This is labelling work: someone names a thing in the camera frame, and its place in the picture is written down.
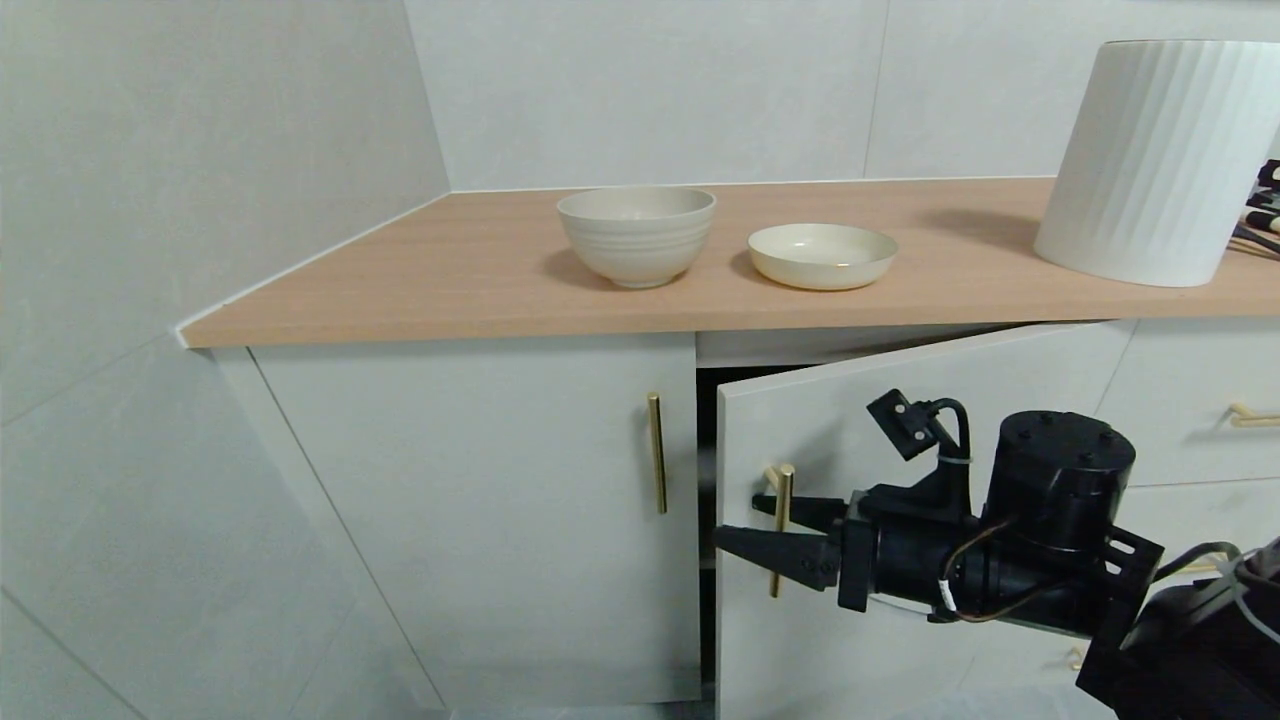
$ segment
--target gold cabinet handle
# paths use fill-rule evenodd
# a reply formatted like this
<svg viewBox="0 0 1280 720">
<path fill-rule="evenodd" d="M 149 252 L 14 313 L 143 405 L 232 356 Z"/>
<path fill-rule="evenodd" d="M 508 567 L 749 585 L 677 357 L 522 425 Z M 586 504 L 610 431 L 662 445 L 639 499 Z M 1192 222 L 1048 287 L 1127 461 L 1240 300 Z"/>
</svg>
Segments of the gold cabinet handle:
<svg viewBox="0 0 1280 720">
<path fill-rule="evenodd" d="M 773 529 L 781 533 L 787 529 L 787 520 L 791 519 L 791 488 L 795 486 L 796 469 L 791 465 L 769 466 L 764 469 L 764 477 L 778 493 L 778 505 L 773 509 Z M 773 573 L 769 575 L 769 597 L 778 597 L 781 589 L 782 575 Z"/>
<path fill-rule="evenodd" d="M 1258 415 L 1239 402 L 1231 404 L 1233 428 L 1280 428 L 1280 415 Z"/>
<path fill-rule="evenodd" d="M 649 445 L 653 446 L 653 483 L 658 489 L 658 514 L 667 514 L 667 457 L 662 451 L 662 402 L 649 393 Z"/>
</svg>

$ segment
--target drawer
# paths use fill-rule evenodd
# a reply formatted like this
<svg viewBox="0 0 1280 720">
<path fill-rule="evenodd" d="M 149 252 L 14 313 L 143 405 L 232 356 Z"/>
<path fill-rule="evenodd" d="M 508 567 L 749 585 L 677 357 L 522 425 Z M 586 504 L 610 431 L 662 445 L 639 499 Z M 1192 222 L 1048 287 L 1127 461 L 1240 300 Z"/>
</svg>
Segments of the drawer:
<svg viewBox="0 0 1280 720">
<path fill-rule="evenodd" d="M 1280 478 L 1194 486 L 1143 487 L 1125 493 L 1116 524 L 1165 546 L 1164 561 L 1204 541 L 1230 541 L 1240 550 L 1280 536 Z M 1213 577 L 1193 565 L 1156 589 Z M 879 607 L 872 607 L 872 612 Z M 1088 641 L 988 623 L 961 689 L 1075 683 Z"/>
<path fill-rule="evenodd" d="M 1233 427 L 1234 402 L 1280 414 L 1280 319 L 1142 320 L 1097 416 L 1138 448 L 1130 484 L 1280 475 L 1280 427 Z"/>
</svg>

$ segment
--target shallow dish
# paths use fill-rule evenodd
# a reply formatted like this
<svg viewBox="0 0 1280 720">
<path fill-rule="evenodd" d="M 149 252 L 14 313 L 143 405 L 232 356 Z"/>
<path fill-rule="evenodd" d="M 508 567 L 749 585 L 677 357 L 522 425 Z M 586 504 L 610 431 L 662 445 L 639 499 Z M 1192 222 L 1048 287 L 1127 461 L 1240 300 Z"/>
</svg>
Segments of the shallow dish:
<svg viewBox="0 0 1280 720">
<path fill-rule="evenodd" d="M 751 233 L 746 246 L 762 275 L 804 290 L 870 284 L 897 255 L 897 242 L 887 234 L 822 223 L 764 228 Z"/>
<path fill-rule="evenodd" d="M 608 187 L 556 206 L 579 259 L 622 287 L 667 284 L 707 245 L 716 196 L 691 187 Z"/>
</svg>

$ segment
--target wooden countertop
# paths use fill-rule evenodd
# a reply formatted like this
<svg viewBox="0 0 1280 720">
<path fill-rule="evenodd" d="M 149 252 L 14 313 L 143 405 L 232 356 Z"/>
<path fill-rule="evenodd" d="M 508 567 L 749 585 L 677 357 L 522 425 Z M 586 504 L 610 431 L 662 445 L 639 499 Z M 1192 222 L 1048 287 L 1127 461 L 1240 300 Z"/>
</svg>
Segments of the wooden countertop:
<svg viewBox="0 0 1280 720">
<path fill-rule="evenodd" d="M 628 291 L 568 249 L 572 191 L 451 195 L 183 328 L 192 347 L 460 337 L 773 329 L 1103 318 L 1276 315 L 1280 263 L 1230 251 L 1208 286 L 1155 288 L 1074 273 L 1032 252 L 1051 178 L 709 187 L 707 249 L 676 282 Z M 795 222 L 895 237 L 878 283 L 774 284 L 746 236 Z"/>
</svg>

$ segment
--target white ribbed lamp shade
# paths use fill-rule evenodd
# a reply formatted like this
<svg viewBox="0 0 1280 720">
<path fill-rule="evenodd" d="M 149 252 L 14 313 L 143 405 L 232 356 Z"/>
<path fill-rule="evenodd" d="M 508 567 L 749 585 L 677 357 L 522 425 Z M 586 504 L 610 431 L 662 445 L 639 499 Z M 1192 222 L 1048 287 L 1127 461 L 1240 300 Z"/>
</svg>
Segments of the white ribbed lamp shade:
<svg viewBox="0 0 1280 720">
<path fill-rule="evenodd" d="M 1277 124 L 1280 44 L 1103 45 L 1036 252 L 1132 283 L 1207 283 Z"/>
</svg>

